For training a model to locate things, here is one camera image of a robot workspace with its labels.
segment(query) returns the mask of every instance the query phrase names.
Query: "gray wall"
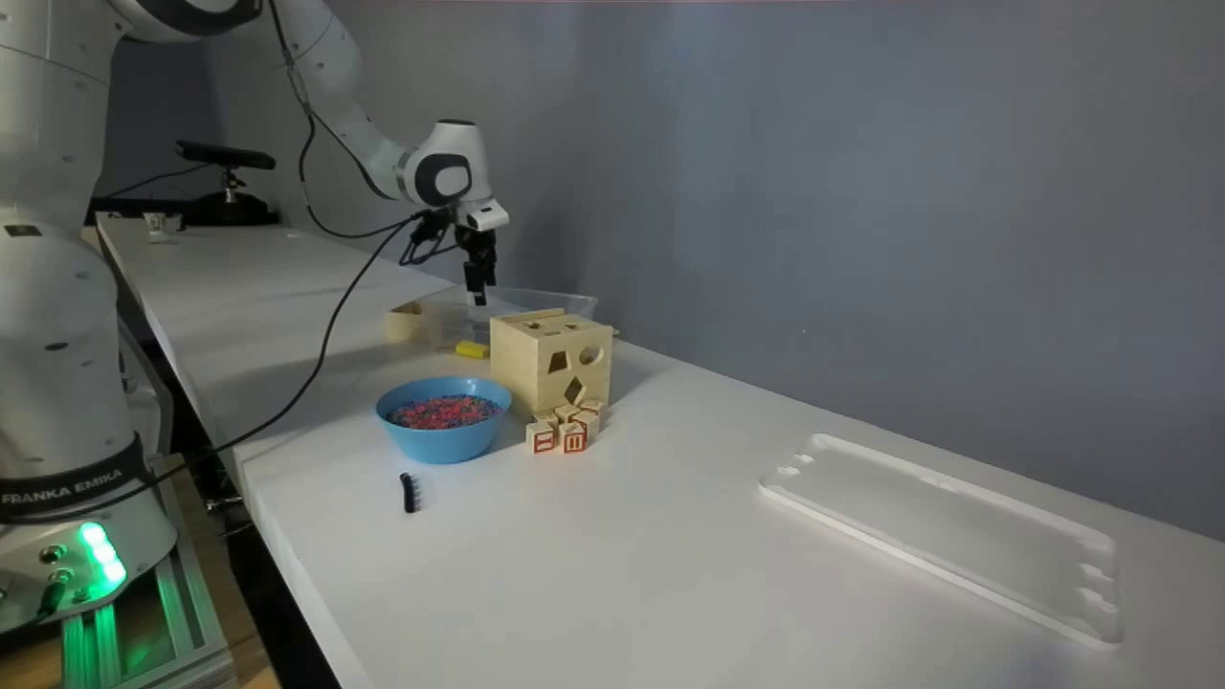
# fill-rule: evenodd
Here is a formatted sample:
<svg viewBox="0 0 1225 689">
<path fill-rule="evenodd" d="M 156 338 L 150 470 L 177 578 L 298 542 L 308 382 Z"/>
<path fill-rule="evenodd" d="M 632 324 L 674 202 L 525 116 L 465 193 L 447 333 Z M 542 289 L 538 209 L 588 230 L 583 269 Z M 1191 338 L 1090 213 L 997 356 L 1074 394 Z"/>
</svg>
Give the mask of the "gray wall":
<svg viewBox="0 0 1225 689">
<path fill-rule="evenodd" d="M 1222 0 L 338 10 L 386 130 L 486 126 L 515 283 L 593 292 L 632 342 L 1225 537 Z M 193 60 L 201 116 L 290 157 L 267 31 Z M 395 213 L 331 144 L 312 171 L 329 217 Z M 267 188 L 295 207 L 290 178 Z"/>
</svg>

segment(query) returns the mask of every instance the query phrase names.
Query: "green light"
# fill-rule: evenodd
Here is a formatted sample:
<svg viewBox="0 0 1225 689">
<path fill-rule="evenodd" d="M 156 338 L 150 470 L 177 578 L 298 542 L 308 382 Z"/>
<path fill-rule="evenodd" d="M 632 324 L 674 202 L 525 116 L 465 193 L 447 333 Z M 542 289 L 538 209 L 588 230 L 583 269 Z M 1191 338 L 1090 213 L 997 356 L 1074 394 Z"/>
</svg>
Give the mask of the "green light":
<svg viewBox="0 0 1225 689">
<path fill-rule="evenodd" d="M 117 550 L 95 519 L 80 526 L 80 541 L 87 549 L 87 560 L 99 565 L 107 590 L 117 590 L 127 583 L 127 565 L 117 562 Z"/>
</svg>

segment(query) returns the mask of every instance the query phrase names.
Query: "transparent plastic tray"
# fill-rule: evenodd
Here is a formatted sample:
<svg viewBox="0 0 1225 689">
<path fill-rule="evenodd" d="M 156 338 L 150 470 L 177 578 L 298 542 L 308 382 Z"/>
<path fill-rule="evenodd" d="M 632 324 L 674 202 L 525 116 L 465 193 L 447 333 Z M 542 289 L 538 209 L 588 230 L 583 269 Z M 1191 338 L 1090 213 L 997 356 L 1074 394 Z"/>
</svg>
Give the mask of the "transparent plastic tray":
<svg viewBox="0 0 1225 689">
<path fill-rule="evenodd" d="M 761 495 L 1046 628 L 1121 639 L 1113 541 L 964 479 L 811 435 Z"/>
</svg>

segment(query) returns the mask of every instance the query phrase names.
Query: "floor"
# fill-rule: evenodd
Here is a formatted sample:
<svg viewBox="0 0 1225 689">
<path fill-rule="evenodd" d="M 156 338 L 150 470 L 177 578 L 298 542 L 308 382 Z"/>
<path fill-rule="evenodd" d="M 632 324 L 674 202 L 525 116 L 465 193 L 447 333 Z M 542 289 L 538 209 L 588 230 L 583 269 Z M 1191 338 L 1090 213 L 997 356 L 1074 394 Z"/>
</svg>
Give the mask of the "floor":
<svg viewBox="0 0 1225 689">
<path fill-rule="evenodd" d="M 252 618 L 241 601 L 241 590 L 228 573 L 225 537 L 223 537 L 218 519 L 211 513 L 201 513 L 187 479 L 177 479 L 172 485 L 182 505 L 182 537 L 200 550 L 201 578 L 215 592 L 215 606 L 218 606 L 218 618 L 223 618 L 223 628 L 228 639 L 237 684 L 241 689 L 279 689 L 279 681 L 267 667 L 265 644 L 252 628 Z M 132 618 L 127 618 L 132 625 L 160 618 L 156 601 L 144 596 L 144 590 L 132 590 L 127 606 L 132 606 Z M 5 639 L 0 644 L 0 684 L 5 689 L 57 689 L 59 684 L 57 628 L 31 632 L 22 639 Z"/>
</svg>

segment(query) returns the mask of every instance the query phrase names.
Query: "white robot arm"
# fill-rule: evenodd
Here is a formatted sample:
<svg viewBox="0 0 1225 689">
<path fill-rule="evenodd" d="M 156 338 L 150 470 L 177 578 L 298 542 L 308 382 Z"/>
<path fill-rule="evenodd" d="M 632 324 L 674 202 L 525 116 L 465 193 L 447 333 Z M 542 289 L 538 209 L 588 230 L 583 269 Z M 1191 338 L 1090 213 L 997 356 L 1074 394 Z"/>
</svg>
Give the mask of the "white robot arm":
<svg viewBox="0 0 1225 689">
<path fill-rule="evenodd" d="M 123 37 L 200 41 L 274 18 L 306 112 L 386 199 L 426 202 L 493 283 L 482 138 L 437 121 L 404 153 L 357 109 L 361 59 L 324 0 L 0 0 L 0 636 L 104 606 L 172 549 L 117 377 L 114 280 L 80 246 Z"/>
</svg>

